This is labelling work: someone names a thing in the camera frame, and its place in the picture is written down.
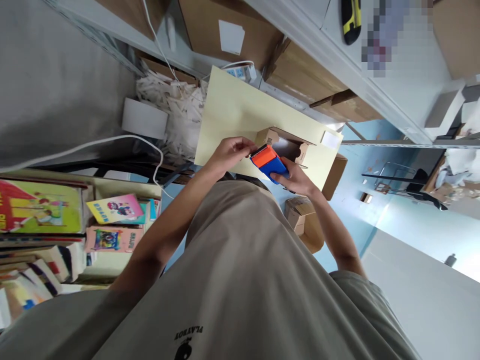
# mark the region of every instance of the yellow tool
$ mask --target yellow tool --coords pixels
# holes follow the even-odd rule
[[[361,0],[341,0],[343,37],[347,45],[353,44],[362,30]]]

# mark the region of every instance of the hand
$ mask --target hand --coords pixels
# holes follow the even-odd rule
[[[203,168],[219,180],[242,158],[248,158],[256,150],[258,146],[246,137],[224,138]]]
[[[272,172],[270,176],[273,180],[279,182],[288,190],[300,195],[305,195],[306,197],[311,197],[315,192],[320,191],[298,164],[286,157],[281,157],[280,159],[290,173],[290,178],[285,178],[282,175]]]

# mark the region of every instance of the floor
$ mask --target floor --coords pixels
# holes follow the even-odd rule
[[[134,74],[42,0],[0,1],[0,44],[0,167],[122,133]],[[123,141],[69,160],[130,152]]]
[[[400,139],[403,134],[393,127],[386,120],[374,120],[353,125],[367,139]],[[342,131],[345,140],[358,140],[353,132],[345,127]],[[342,145],[340,154],[347,157],[348,163],[335,191],[335,195],[330,201],[330,205],[338,214],[348,231],[350,232],[355,245],[363,255],[365,249],[373,239],[377,228],[377,222],[392,195],[383,195],[374,191],[375,180],[368,179],[363,184],[363,173],[375,174],[382,170],[385,162],[391,161],[402,165],[409,165],[414,160],[417,150],[397,147],[373,147],[373,146],[347,146]],[[389,169],[385,169],[384,174],[392,176]],[[276,200],[285,210],[285,200],[295,197],[292,193],[283,190],[281,185],[275,185],[271,181],[264,181],[264,184],[275,196]],[[172,184],[166,190],[175,197],[182,190],[183,185]],[[359,201],[362,193],[367,192],[373,195],[370,204]],[[168,197],[162,201],[162,211],[172,202]],[[185,242],[182,241],[177,251],[167,264],[168,268],[182,255],[185,249]],[[315,258],[322,264],[328,272],[337,269],[337,265],[328,250],[324,246],[319,252],[314,254]]]

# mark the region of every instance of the white card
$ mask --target white card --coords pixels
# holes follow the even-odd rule
[[[218,20],[220,28],[220,47],[227,53],[240,55],[244,44],[245,30],[240,25]]]
[[[325,145],[327,148],[337,150],[339,143],[340,143],[339,137],[333,135],[329,131],[325,131],[325,133],[323,133],[323,137],[321,138],[322,145]]]

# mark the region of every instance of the gray floor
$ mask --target gray floor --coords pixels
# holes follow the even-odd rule
[[[122,133],[134,74],[42,0],[0,1],[0,44],[0,166]],[[69,160],[128,152],[130,144]]]

